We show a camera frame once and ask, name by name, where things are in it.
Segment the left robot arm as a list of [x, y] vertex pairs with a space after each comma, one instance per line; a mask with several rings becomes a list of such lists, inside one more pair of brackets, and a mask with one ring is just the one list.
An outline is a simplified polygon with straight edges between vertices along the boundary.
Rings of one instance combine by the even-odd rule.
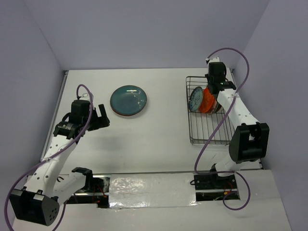
[[13, 189], [10, 193], [9, 200], [17, 219], [50, 226], [56, 220], [60, 206], [72, 194], [94, 188], [93, 173], [88, 168], [76, 167], [63, 180], [57, 179], [80, 140], [79, 134], [84, 134], [83, 128], [93, 131], [110, 125], [104, 105], [98, 107], [101, 116], [95, 109], [90, 109], [89, 100], [72, 102], [71, 111], [55, 126], [43, 164], [22, 189]]

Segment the dark teal blossom plate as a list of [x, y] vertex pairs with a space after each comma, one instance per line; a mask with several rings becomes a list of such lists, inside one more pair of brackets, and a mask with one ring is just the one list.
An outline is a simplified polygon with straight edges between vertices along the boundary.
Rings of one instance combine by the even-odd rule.
[[145, 91], [134, 85], [124, 85], [117, 88], [110, 97], [112, 110], [125, 115], [133, 115], [146, 107]]

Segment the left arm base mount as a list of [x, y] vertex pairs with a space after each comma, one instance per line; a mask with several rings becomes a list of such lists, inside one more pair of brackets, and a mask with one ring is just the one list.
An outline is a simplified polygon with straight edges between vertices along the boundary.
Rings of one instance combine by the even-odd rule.
[[109, 177], [94, 177], [91, 187], [76, 191], [68, 200], [68, 204], [93, 204], [98, 208], [109, 208]]

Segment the red plate with teal flower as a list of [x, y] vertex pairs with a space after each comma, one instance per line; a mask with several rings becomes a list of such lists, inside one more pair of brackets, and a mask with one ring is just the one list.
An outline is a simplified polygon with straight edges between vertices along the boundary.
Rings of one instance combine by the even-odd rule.
[[133, 119], [133, 118], [137, 118], [137, 117], [140, 117], [144, 114], [145, 110], [141, 110], [140, 112], [136, 113], [136, 114], [133, 114], [133, 115], [125, 115], [125, 114], [121, 114], [121, 113], [118, 113], [117, 111], [112, 111], [115, 115], [119, 116], [119, 117], [122, 117], [122, 118], [127, 118], [127, 119]]

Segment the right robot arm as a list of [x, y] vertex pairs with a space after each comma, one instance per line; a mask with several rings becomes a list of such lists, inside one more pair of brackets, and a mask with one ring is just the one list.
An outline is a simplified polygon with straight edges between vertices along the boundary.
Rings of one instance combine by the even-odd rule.
[[227, 68], [219, 59], [209, 60], [209, 92], [222, 106], [234, 127], [234, 134], [229, 144], [229, 154], [214, 164], [210, 170], [209, 183], [220, 188], [235, 171], [247, 162], [254, 162], [266, 156], [269, 139], [269, 126], [260, 123], [247, 109], [232, 81], [226, 79]]

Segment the white blue floral plate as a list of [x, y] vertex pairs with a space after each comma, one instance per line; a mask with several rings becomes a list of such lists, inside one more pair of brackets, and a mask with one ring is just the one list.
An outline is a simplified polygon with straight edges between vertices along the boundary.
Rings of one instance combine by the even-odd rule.
[[217, 101], [215, 101], [211, 110], [209, 111], [209, 114], [212, 115], [214, 113], [217, 113], [220, 111], [221, 108], [222, 106]]

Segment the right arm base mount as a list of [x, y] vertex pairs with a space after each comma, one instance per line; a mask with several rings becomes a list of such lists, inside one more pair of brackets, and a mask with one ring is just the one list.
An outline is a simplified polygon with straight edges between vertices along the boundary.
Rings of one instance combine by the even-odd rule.
[[194, 175], [190, 184], [195, 187], [197, 192], [220, 193], [237, 189], [234, 175], [219, 177], [218, 175]]

